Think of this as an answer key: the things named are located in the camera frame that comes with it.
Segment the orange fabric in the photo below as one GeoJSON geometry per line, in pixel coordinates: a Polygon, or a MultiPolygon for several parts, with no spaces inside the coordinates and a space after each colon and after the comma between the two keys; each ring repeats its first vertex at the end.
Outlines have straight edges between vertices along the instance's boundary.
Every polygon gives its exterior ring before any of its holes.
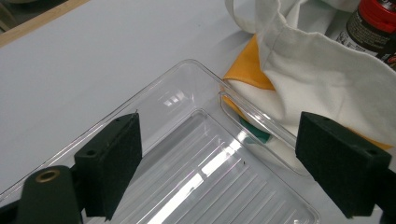
{"type": "MultiPolygon", "coordinates": [[[[275,91],[275,88],[271,83],[270,79],[268,79],[268,77],[260,69],[259,47],[257,45],[255,35],[251,38],[251,40],[247,43],[247,46],[236,58],[230,70],[224,76],[224,80],[237,80],[247,83],[251,86],[260,88],[262,90],[275,91]]],[[[241,116],[245,120],[248,120],[238,108],[238,106],[236,106],[230,99],[226,97],[223,97],[223,99],[224,102],[229,107],[231,107],[239,116],[241,116]]],[[[375,140],[363,136],[353,130],[351,131],[365,138],[367,141],[371,142],[377,147],[380,147],[382,149],[392,148],[392,146],[376,142],[375,140]]]]}

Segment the white bag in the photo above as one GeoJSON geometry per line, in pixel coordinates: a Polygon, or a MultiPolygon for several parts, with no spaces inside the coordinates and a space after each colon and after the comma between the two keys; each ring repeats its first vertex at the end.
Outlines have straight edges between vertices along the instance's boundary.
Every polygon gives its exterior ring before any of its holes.
{"type": "Polygon", "coordinates": [[[276,89],[231,81],[236,91],[294,134],[309,111],[396,146],[396,73],[334,41],[359,0],[256,0],[255,22],[225,2],[235,22],[256,33],[261,70],[276,89]]]}

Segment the plastic tray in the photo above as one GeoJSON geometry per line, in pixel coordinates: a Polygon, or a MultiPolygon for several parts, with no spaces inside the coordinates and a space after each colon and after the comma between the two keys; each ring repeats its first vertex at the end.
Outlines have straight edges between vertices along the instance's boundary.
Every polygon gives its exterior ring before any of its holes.
{"type": "MultiPolygon", "coordinates": [[[[266,129],[288,142],[282,127],[201,64],[187,60],[37,169],[73,165],[73,155],[111,120],[137,110],[144,158],[108,222],[319,223],[315,209],[250,153],[252,145],[262,147],[273,156],[269,161],[290,168],[235,122],[223,97],[263,119],[266,129]]],[[[1,194],[0,204],[17,200],[22,184],[23,180],[1,194]]],[[[101,217],[84,219],[86,223],[105,222],[101,217]]]]}

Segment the black rubber block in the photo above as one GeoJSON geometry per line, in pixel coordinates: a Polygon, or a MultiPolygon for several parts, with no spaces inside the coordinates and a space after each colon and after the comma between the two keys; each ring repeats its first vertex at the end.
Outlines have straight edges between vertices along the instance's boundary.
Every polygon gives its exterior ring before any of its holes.
{"type": "Polygon", "coordinates": [[[137,113],[114,119],[76,153],[88,217],[113,217],[141,160],[137,113]]]}
{"type": "Polygon", "coordinates": [[[81,223],[69,168],[51,166],[30,175],[17,209],[17,224],[81,223]]]}
{"type": "Polygon", "coordinates": [[[346,217],[372,214],[387,152],[331,119],[303,112],[296,155],[346,217]]]}

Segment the black clamp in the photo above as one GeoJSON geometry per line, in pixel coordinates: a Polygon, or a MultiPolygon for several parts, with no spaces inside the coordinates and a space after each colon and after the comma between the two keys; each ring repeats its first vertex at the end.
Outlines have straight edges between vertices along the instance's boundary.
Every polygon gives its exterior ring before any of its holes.
{"type": "Polygon", "coordinates": [[[303,112],[297,158],[344,215],[368,217],[375,204],[381,223],[396,223],[396,174],[391,156],[337,122],[303,112]]]}
{"type": "Polygon", "coordinates": [[[72,168],[51,166],[30,175],[21,199],[0,208],[0,223],[82,223],[111,219],[142,160],[139,115],[111,121],[75,154],[72,168]]]}

